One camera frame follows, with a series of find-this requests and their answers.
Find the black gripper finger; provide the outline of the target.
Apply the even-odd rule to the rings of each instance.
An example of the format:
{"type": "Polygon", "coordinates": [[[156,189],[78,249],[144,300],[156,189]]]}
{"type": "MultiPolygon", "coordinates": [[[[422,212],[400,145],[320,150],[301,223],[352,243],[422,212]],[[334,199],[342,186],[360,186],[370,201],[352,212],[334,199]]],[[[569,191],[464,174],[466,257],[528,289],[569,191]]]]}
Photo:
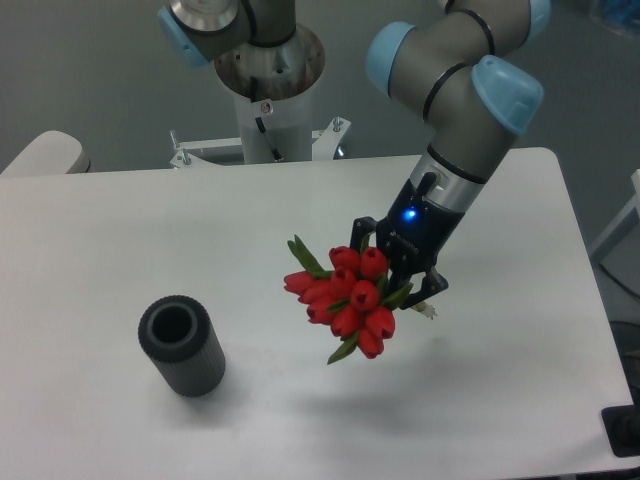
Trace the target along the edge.
{"type": "Polygon", "coordinates": [[[432,267],[425,273],[420,289],[416,292],[410,293],[401,303],[400,309],[409,309],[414,307],[434,295],[443,292],[448,287],[449,283],[446,278],[442,276],[435,267],[432,267]]]}
{"type": "Polygon", "coordinates": [[[369,245],[370,236],[376,231],[377,221],[372,217],[356,218],[352,224],[349,247],[362,252],[369,245]]]}

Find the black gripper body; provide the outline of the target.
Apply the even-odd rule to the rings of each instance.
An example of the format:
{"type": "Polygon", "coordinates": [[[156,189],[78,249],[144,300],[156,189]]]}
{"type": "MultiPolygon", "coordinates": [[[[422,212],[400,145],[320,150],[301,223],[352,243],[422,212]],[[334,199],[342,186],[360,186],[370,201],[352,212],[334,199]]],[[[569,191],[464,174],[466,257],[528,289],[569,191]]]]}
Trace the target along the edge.
{"type": "Polygon", "coordinates": [[[407,180],[386,217],[377,223],[376,246],[389,260],[394,275],[413,275],[434,267],[465,215],[426,197],[435,184],[435,177],[424,177],[417,187],[407,180]]]}

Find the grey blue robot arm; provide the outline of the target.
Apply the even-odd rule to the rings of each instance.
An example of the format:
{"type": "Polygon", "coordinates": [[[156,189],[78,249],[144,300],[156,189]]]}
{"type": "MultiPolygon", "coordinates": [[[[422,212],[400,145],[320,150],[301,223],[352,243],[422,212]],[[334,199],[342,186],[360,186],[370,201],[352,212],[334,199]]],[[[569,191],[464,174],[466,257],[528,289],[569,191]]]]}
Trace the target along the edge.
{"type": "MultiPolygon", "coordinates": [[[[547,1],[448,1],[429,29],[385,26],[366,56],[369,80],[435,132],[386,217],[357,219],[350,244],[369,237],[387,256],[390,285],[410,308],[447,287],[438,254],[544,97],[506,55],[546,27],[547,1]]],[[[233,94],[247,163],[308,160],[309,94],[324,67],[316,35],[291,1],[170,1],[167,39],[190,66],[213,65],[233,94]]]]}

